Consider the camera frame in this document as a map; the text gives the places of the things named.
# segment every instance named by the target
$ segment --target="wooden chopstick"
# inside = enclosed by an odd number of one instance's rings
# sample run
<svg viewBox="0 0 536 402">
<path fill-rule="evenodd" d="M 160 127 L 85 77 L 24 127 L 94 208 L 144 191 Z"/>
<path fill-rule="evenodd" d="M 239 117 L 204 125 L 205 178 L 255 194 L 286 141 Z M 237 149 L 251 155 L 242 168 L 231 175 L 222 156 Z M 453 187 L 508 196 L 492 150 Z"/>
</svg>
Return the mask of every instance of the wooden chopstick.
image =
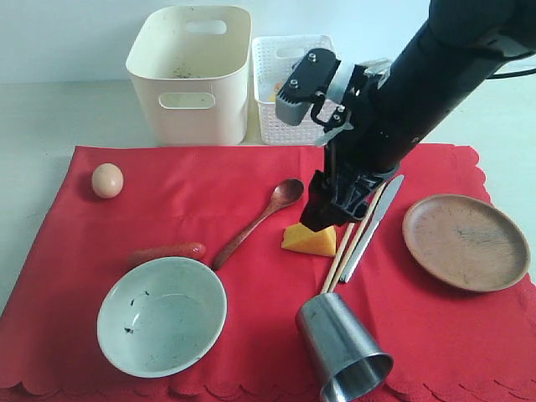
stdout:
<svg viewBox="0 0 536 402">
<path fill-rule="evenodd" d="M 369 223 L 370 218 L 372 217 L 374 209 L 376 208 L 379 198 L 382 196 L 382 193 L 384 192 L 386 185 L 387 185 L 386 182 L 382 183 L 382 185 L 379 186 L 378 189 L 376 190 L 376 193 L 374 194 L 374 197 L 372 198 L 372 201 L 370 202 L 367 212 L 365 216 L 363 217 L 363 220 L 359 224 L 358 230 L 355 232 L 355 235 L 353 236 L 352 243 L 350 243 L 350 245 L 348 246 L 348 249 L 346 250 L 346 254 L 344 255 L 343 260 L 341 261 L 341 264 L 335 271 L 335 274 L 332 276 L 331 283 L 329 287 L 327 288 L 327 291 L 333 291 L 335 289 L 335 286 L 337 285 L 338 280 L 341 278 L 341 275 L 343 274 L 344 267 L 348 263 L 348 260 L 350 259 L 353 251 L 358 245 L 358 242 L 361 239 L 361 236 L 363 235 L 363 232 L 365 231 L 365 228 L 367 227 L 367 224 Z"/>
<path fill-rule="evenodd" d="M 344 232 L 343 239 L 341 240 L 341 244 L 338 246 L 337 253 L 335 254 L 335 258 L 333 259 L 332 266 L 329 268 L 329 272 L 327 273 L 326 280 L 324 281 L 324 286 L 322 286 L 322 289 L 320 290 L 320 293 L 326 293 L 327 289 L 332 283 L 333 276 L 335 275 L 335 272 L 337 271 L 337 265 L 338 262 L 341 260 L 341 257 L 343 256 L 344 248 L 346 247 L 346 244 L 348 243 L 348 239 L 350 238 L 350 235 L 352 234 L 353 226 L 355 226 L 354 223 L 348 224 L 348 227 L 346 228 L 346 232 Z"/>
</svg>

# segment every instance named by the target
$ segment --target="sausage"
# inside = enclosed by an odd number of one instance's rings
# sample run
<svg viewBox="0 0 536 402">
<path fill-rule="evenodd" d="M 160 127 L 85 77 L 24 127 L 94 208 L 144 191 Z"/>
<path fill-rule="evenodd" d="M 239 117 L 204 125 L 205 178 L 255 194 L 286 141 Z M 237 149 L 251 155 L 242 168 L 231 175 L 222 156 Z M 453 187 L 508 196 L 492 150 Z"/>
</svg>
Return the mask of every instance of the sausage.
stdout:
<svg viewBox="0 0 536 402">
<path fill-rule="evenodd" d="M 180 245 L 164 245 L 154 249 L 136 250 L 129 254 L 127 263 L 130 269 L 146 263 L 150 260 L 163 257 L 187 257 L 200 260 L 204 257 L 206 247 L 197 242 L 183 243 Z"/>
</svg>

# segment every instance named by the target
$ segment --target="bin handle hole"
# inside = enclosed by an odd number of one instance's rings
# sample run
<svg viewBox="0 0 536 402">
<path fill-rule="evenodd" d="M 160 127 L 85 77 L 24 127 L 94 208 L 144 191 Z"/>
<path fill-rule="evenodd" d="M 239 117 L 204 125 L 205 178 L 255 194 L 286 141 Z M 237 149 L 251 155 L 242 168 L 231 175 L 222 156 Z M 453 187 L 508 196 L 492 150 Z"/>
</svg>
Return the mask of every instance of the bin handle hole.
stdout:
<svg viewBox="0 0 536 402">
<path fill-rule="evenodd" d="M 191 34 L 223 35 L 227 32 L 227 24 L 221 19 L 189 21 L 186 30 Z"/>
<path fill-rule="evenodd" d="M 174 110 L 202 110 L 216 105 L 214 95 L 208 92 L 165 92 L 158 102 L 164 109 Z"/>
<path fill-rule="evenodd" d="M 276 56 L 280 59 L 296 59 L 305 56 L 304 48 L 280 48 L 276 51 Z"/>
</svg>

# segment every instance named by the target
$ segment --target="wooden spoon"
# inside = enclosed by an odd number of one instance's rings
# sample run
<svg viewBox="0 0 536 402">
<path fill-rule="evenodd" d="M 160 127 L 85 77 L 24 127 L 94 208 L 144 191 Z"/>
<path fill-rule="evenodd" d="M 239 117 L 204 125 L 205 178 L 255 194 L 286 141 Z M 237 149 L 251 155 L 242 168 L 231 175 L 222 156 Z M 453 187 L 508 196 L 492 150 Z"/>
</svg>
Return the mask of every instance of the wooden spoon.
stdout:
<svg viewBox="0 0 536 402">
<path fill-rule="evenodd" d="M 266 218 L 273 213 L 295 203 L 303 195 L 303 182 L 297 178 L 288 178 L 277 185 L 270 197 L 270 203 L 257 219 L 244 228 L 232 239 L 216 256 L 212 269 L 217 271 L 238 249 L 238 246 L 250 235 L 250 233 Z"/>
</svg>

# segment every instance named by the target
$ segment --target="brown egg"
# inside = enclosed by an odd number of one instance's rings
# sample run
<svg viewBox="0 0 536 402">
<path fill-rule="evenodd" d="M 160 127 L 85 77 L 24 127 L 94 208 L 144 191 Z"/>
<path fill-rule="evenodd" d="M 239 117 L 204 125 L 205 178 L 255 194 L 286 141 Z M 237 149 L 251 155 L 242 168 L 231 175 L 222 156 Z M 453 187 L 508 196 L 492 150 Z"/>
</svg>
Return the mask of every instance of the brown egg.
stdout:
<svg viewBox="0 0 536 402">
<path fill-rule="evenodd" d="M 123 173 L 116 165 L 103 163 L 93 171 L 91 187 L 101 198 L 114 198 L 123 189 Z"/>
</svg>

